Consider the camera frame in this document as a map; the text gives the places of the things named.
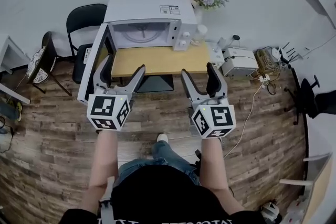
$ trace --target black t-shirt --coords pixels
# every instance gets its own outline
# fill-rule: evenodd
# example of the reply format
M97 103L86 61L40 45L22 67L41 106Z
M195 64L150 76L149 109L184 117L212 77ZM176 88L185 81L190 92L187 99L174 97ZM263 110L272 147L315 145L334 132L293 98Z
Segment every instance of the black t-shirt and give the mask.
M258 212L228 215L210 190L196 186L183 172L167 165L144 166L124 179L112 191L112 207L117 224L265 223ZM70 209L60 224L94 224L98 220L88 211Z

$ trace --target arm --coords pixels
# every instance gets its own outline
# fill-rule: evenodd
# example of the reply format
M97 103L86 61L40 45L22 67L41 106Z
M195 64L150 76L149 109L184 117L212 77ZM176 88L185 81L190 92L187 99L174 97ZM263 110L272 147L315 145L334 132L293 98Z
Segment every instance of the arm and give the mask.
M98 201L107 187L107 179L118 177L118 141L115 131L101 131L98 134L91 169L88 190L84 193L79 208L94 214L98 210Z
M232 196L226 178L222 145L219 139L202 139L200 182L218 198L222 208L232 215L244 207Z

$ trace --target flower vase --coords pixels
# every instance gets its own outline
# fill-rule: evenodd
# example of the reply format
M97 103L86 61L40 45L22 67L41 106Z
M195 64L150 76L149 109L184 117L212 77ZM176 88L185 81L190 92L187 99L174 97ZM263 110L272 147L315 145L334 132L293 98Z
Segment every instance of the flower vase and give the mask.
M195 17L196 17L196 21L198 25L202 24L203 11L204 11L204 8L201 6L196 6L194 8L194 13L195 13Z

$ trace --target laminate floor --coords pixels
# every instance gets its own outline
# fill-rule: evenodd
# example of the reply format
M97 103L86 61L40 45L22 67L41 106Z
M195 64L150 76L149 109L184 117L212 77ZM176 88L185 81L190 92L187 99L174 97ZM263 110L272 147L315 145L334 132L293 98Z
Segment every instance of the laminate floor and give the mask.
M25 80L17 91L31 99L23 107L9 151L0 154L0 205L11 223L57 223L69 208L77 206L86 189L96 133L86 118L86 106L77 101L79 85L72 81L72 64L59 62L53 72L69 89L67 96L52 80L41 85L42 94ZM25 70L4 75L2 83L15 88ZM207 75L194 74L196 84L206 87ZM259 87L254 79L229 80L228 97L235 106L237 128L223 139L226 154L239 140ZM166 133L173 149L195 162L201 139L189 131L189 100L179 76L169 93L139 94L123 131L118 134L119 164L134 158L151 158L151 146L159 133ZM302 179L305 156L303 122L293 125L294 112L283 109L292 104L284 87L294 89L290 71L275 81L276 95L261 89L240 144L226 159L227 177L235 197L247 208L257 209L277 199L284 209L297 198L300 188L281 185L281 178ZM5 150L10 136L0 140Z

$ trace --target microwave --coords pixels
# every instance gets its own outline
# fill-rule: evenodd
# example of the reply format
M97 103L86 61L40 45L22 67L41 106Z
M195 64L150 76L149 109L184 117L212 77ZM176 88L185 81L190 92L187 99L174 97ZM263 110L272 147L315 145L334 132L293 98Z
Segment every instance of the microwave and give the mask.
M185 51L197 22L190 0L109 0L85 64L77 100L87 104L93 75L102 60L118 49L172 46Z

